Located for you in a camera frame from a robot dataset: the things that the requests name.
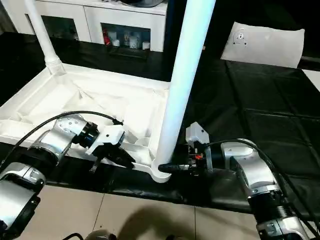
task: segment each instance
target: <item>black cloth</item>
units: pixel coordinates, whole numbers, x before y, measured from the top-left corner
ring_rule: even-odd
[[[100,44],[53,39],[64,63],[170,81],[171,71],[159,52],[146,61],[109,56]],[[31,35],[0,36],[0,101],[5,103],[44,67],[44,56]],[[289,175],[320,216],[320,93],[299,69],[202,58],[194,79],[178,145],[185,128],[197,121],[212,141],[247,138],[260,146]],[[0,144],[0,158],[12,146]],[[215,169],[211,177],[173,175],[156,183],[144,172],[65,157],[48,184],[173,203],[250,212],[235,173]],[[289,198],[302,214],[292,191]]]

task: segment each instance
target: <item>white plastic stand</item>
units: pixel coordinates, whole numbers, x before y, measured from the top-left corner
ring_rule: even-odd
[[[45,24],[36,9],[35,0],[25,0],[24,3],[29,13],[28,15],[33,29],[44,53],[45,65],[49,68],[53,75],[64,73],[65,71],[60,58],[57,56],[55,49],[52,46]]]
[[[186,4],[158,150],[152,163],[158,178],[169,175],[160,172],[158,166],[170,162],[176,147],[215,4],[216,0],[188,0]]]
[[[63,66],[68,66],[70,70],[76,69],[78,74],[81,74],[81,67],[63,64],[56,55],[42,18],[37,12],[35,0],[24,1],[50,73],[63,75]],[[136,170],[149,173],[158,183],[168,181],[171,176],[160,172],[158,166],[171,161],[215,3],[216,0],[187,1],[156,156],[149,165],[135,164]]]

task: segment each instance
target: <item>wire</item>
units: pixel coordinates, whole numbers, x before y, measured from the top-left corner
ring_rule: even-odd
[[[30,137],[33,133],[35,133],[36,131],[38,131],[40,128],[42,128],[44,125],[50,123],[53,120],[65,117],[65,116],[69,116],[69,115],[73,115],[73,114],[92,114],[92,115],[98,115],[101,117],[104,117],[106,119],[110,119],[112,120],[113,124],[115,125],[123,125],[123,123],[121,121],[118,121],[117,119],[115,119],[112,116],[100,113],[100,112],[96,112],[96,111],[86,111],[86,110],[80,110],[80,111],[68,111],[68,112],[64,112],[61,113],[59,115],[56,115],[54,117],[51,117],[50,119],[44,121],[43,123],[41,123],[40,125],[36,126],[34,129],[32,129],[30,132],[28,132],[24,137],[22,137],[14,146],[13,148],[9,151],[9,153],[6,155],[6,157],[2,160],[1,164],[0,164],[0,170],[1,167],[3,166],[3,164],[7,161],[7,159],[10,157],[10,155],[28,138]]]
[[[80,240],[84,240],[84,238],[79,234],[79,233],[72,233],[70,234],[69,236],[65,237],[64,239],[62,240],[69,240],[69,239],[72,239],[74,237],[77,237],[79,238]]]
[[[284,180],[288,183],[288,185],[290,186],[290,188],[292,189],[292,191],[294,192],[294,194],[296,195],[296,197],[298,198],[298,200],[301,202],[301,204],[303,205],[303,207],[306,209],[306,211],[308,212],[308,214],[311,216],[311,218],[313,219],[315,226],[317,228],[317,230],[320,230],[320,224],[318,221],[318,218],[316,217],[316,215],[313,213],[313,211],[310,209],[310,207],[308,206],[307,202],[305,201],[305,199],[300,195],[300,193],[298,192],[298,190],[296,189],[295,185],[293,184],[293,182],[290,180],[290,178],[288,177],[288,175],[266,154],[264,153],[259,147],[257,147],[255,144],[250,143],[246,140],[242,140],[242,139],[227,139],[227,140],[221,140],[221,141],[215,141],[215,142],[210,142],[207,143],[206,146],[212,146],[212,145],[218,145],[218,144],[223,144],[223,143],[230,143],[230,142],[236,142],[236,143],[242,143],[245,144],[247,146],[249,146],[252,149],[255,149],[259,155],[262,157],[262,159],[265,161],[265,163],[268,165],[268,167],[273,170],[273,172],[275,173],[275,178],[278,182],[278,184],[280,185],[281,189],[285,189],[285,186],[282,182],[282,179],[280,178],[279,175],[281,175]],[[312,233],[316,233],[315,236],[320,239],[320,235],[315,231],[315,229],[309,224],[309,226],[312,228],[312,230],[310,229],[310,231]]]
[[[296,216],[307,226],[307,228],[313,233],[313,235],[316,237],[319,235],[318,230],[315,230],[311,224],[304,219],[304,217],[302,216],[302,214],[298,211],[298,209],[292,204],[290,206],[292,208],[292,210],[295,212]]]

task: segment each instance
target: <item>floor tile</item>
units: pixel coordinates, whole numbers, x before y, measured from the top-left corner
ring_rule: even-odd
[[[169,202],[106,194],[94,227],[119,240],[195,239],[195,208]]]
[[[45,186],[35,215],[19,240],[62,240],[72,233],[92,232],[103,194]]]
[[[253,215],[211,208],[195,208],[197,240],[258,240]]]

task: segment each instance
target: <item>glass cabinet door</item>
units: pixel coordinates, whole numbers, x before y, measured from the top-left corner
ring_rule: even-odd
[[[93,43],[163,51],[165,15],[90,6],[84,11]]]
[[[150,49],[149,28],[101,23],[103,43],[120,48]]]
[[[41,17],[50,37],[79,41],[75,21],[72,18],[43,15]]]
[[[15,28],[22,34],[35,34],[24,0],[2,0]],[[35,1],[51,37],[91,42],[84,7],[57,2]]]

